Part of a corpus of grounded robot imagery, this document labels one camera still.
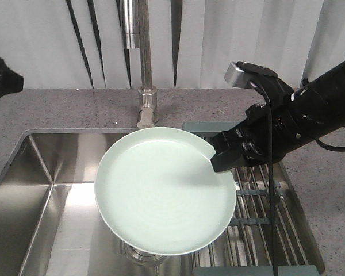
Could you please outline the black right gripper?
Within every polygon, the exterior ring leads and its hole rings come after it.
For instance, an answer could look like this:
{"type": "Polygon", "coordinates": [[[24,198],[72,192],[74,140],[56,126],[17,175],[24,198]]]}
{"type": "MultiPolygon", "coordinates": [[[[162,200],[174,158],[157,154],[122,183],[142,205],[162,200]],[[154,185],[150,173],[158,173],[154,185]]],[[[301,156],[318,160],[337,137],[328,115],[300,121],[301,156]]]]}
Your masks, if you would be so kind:
{"type": "Polygon", "coordinates": [[[271,122],[265,106],[252,105],[246,113],[244,121],[211,138],[215,154],[210,162],[215,172],[276,163],[293,150],[293,121],[288,112],[272,112],[271,122]]]}

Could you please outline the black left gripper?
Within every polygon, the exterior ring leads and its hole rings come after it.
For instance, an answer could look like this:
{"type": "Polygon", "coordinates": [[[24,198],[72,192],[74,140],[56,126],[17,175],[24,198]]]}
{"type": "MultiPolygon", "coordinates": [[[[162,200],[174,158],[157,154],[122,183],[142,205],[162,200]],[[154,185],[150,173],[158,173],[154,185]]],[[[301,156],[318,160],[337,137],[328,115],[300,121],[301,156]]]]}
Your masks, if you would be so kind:
{"type": "Polygon", "coordinates": [[[0,58],[0,98],[8,94],[22,92],[24,77],[11,70],[0,58]]]}

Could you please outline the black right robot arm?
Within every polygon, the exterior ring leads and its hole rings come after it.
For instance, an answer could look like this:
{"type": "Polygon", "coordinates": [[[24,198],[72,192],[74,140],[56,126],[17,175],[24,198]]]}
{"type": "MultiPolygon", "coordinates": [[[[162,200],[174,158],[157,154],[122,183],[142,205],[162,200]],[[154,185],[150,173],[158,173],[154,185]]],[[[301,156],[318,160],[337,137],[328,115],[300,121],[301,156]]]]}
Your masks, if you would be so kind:
{"type": "Polygon", "coordinates": [[[243,61],[230,63],[224,79],[233,87],[256,90],[269,103],[250,106],[245,120],[211,139],[214,171],[277,163],[312,141],[345,151],[319,140],[345,127],[345,60],[297,91],[271,69],[243,61]]]}

